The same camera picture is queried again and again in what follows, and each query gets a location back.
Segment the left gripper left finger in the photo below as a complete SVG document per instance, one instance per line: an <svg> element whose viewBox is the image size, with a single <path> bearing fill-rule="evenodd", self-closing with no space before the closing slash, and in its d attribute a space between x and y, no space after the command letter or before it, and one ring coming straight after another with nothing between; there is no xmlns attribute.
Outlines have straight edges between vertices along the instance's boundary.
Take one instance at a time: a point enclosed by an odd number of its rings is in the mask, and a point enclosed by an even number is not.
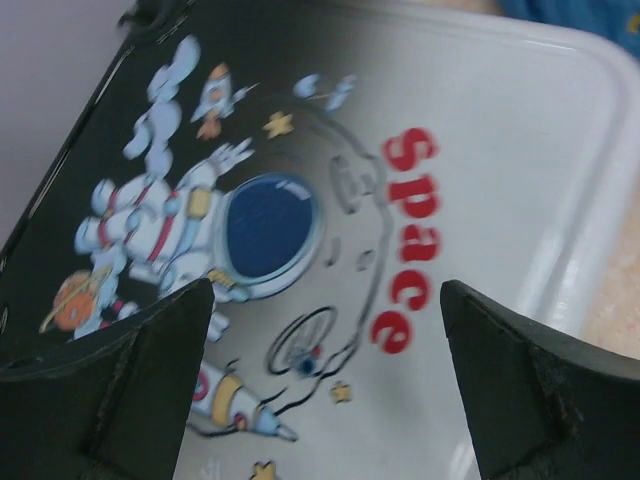
<svg viewBox="0 0 640 480"><path fill-rule="evenodd" d="M206 280L1 367L4 479L170 479L209 325Z"/></svg>

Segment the black suitcase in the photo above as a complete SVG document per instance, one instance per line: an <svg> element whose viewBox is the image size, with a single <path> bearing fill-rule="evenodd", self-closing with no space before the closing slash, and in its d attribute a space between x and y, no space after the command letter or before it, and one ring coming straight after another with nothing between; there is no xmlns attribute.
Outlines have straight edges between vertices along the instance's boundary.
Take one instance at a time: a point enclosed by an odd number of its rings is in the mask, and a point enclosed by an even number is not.
<svg viewBox="0 0 640 480"><path fill-rule="evenodd" d="M483 479L458 280L577 339L639 169L599 36L376 1L159 3L1 253L1 367L214 294L170 479Z"/></svg>

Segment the light blue Pikachu shirt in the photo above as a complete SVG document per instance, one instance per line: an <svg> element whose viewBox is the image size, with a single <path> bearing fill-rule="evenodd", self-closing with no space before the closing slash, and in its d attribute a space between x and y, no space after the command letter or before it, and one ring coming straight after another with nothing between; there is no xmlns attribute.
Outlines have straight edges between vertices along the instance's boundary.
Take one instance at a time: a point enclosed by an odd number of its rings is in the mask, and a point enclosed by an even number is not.
<svg viewBox="0 0 640 480"><path fill-rule="evenodd" d="M637 0L500 0L497 4L509 17L590 32L639 58Z"/></svg>

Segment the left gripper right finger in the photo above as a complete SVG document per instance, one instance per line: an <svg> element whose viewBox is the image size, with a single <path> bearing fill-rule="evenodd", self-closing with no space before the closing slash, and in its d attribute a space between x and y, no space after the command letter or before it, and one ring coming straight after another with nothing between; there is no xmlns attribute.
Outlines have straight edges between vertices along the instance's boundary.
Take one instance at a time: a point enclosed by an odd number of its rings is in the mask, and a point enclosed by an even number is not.
<svg viewBox="0 0 640 480"><path fill-rule="evenodd" d="M484 479L636 479L639 362L458 280L440 306Z"/></svg>

